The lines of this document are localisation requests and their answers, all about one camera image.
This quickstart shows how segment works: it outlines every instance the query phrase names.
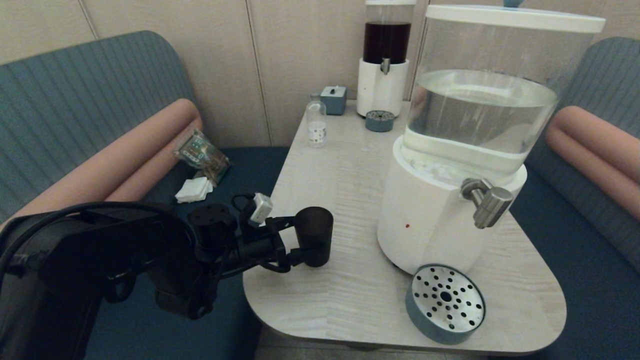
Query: small gray box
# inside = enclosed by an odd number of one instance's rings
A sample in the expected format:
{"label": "small gray box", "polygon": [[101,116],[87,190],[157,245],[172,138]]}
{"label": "small gray box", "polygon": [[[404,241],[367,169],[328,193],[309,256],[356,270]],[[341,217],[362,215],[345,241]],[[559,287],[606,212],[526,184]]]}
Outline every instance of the small gray box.
{"label": "small gray box", "polygon": [[347,105],[347,88],[327,86],[320,94],[320,101],[326,106],[327,115],[342,115]]}

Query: metal spigot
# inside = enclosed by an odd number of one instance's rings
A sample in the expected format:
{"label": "metal spigot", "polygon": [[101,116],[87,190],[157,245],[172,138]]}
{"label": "metal spigot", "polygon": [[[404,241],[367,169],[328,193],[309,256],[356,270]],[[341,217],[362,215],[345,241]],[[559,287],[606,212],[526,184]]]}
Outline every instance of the metal spigot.
{"label": "metal spigot", "polygon": [[475,225],[478,229],[494,226],[513,202],[513,194],[494,187],[487,179],[466,179],[460,188],[462,197],[476,205]]}
{"label": "metal spigot", "polygon": [[380,63],[380,71],[384,72],[385,75],[387,75],[389,73],[389,69],[391,69],[391,59],[382,58],[382,63]]}

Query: black cable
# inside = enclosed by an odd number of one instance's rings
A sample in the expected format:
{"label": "black cable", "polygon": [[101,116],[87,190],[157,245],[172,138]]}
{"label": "black cable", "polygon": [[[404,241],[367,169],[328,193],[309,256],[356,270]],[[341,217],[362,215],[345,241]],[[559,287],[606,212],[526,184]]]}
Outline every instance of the black cable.
{"label": "black cable", "polygon": [[[7,248],[0,256],[0,293],[2,293],[2,285],[4,275],[6,273],[6,269],[11,262],[12,257],[15,253],[23,246],[31,237],[33,237],[37,232],[42,230],[44,227],[50,225],[58,219],[61,219],[67,215],[73,213],[79,213],[81,211],[92,210],[92,209],[106,209],[106,208],[121,208],[121,209],[135,209],[142,211],[151,211],[156,214],[165,215],[173,218],[181,224],[187,235],[189,236],[189,240],[192,244],[195,243],[195,235],[193,234],[193,230],[190,226],[188,226],[182,219],[177,217],[176,215],[159,209],[155,206],[142,204],[139,202],[88,202],[86,204],[69,206],[68,208],[64,208],[61,210],[57,210],[55,212],[49,213],[40,219],[37,223],[33,224],[29,229],[27,229],[22,235],[20,235],[13,243],[9,244]],[[0,233],[0,243],[4,242],[3,238],[8,236],[8,228],[5,228],[2,233]]]}
{"label": "black cable", "polygon": [[227,245],[225,247],[225,252],[222,254],[222,260],[220,261],[220,266],[218,267],[218,273],[216,277],[213,279],[213,288],[218,288],[218,283],[222,279],[222,272],[227,264],[227,260],[229,259],[229,254],[231,254],[231,246]]}
{"label": "black cable", "polygon": [[251,268],[254,268],[256,266],[258,266],[258,264],[254,263],[254,264],[246,265],[243,268],[238,268],[238,269],[232,270],[232,271],[227,272],[224,275],[222,275],[222,279],[228,279],[229,277],[236,276],[237,274],[245,272],[245,271],[247,271],[247,270],[249,270]]}
{"label": "black cable", "polygon": [[274,265],[272,263],[268,263],[267,261],[262,261],[262,260],[259,260],[259,259],[253,259],[253,260],[256,262],[256,264],[262,266],[263,268],[265,268],[267,270],[271,270],[273,272],[279,272],[281,274],[284,274],[284,273],[287,273],[287,272],[289,272],[291,270],[291,268],[288,268],[288,269],[287,268],[281,268],[281,267],[279,267],[277,265]]}
{"label": "black cable", "polygon": [[9,237],[9,234],[11,234],[11,232],[16,227],[18,227],[18,225],[22,224],[22,221],[24,221],[24,219],[20,219],[20,218],[11,219],[7,223],[7,225],[4,227],[4,230],[0,231],[0,251],[4,249],[4,243],[6,242],[6,239]]}

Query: water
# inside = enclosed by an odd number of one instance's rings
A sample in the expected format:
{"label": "water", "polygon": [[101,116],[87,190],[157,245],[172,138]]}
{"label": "water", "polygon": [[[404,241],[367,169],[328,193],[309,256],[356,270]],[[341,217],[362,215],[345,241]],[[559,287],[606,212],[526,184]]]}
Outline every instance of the water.
{"label": "water", "polygon": [[418,85],[403,155],[418,171],[455,185],[467,177],[508,181],[557,104],[543,85],[487,71],[427,72]]}

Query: table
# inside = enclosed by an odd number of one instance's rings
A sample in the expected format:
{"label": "table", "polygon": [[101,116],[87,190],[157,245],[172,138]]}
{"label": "table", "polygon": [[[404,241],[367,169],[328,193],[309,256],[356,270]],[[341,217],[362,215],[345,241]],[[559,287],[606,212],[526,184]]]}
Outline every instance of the table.
{"label": "table", "polygon": [[[413,326],[404,306],[412,277],[385,257],[376,239],[392,144],[404,131],[408,108],[405,103],[392,131],[373,133],[356,114],[355,101],[348,101],[343,116],[328,117],[322,149],[307,145],[301,123],[271,196],[271,216],[295,215],[307,206],[329,209],[331,256],[320,268],[245,272],[249,304],[275,331],[309,341],[496,355],[546,347],[563,330],[564,295],[510,213],[467,272],[486,301],[482,326],[459,345],[436,343]],[[287,249],[298,247],[293,229],[281,235]]]}

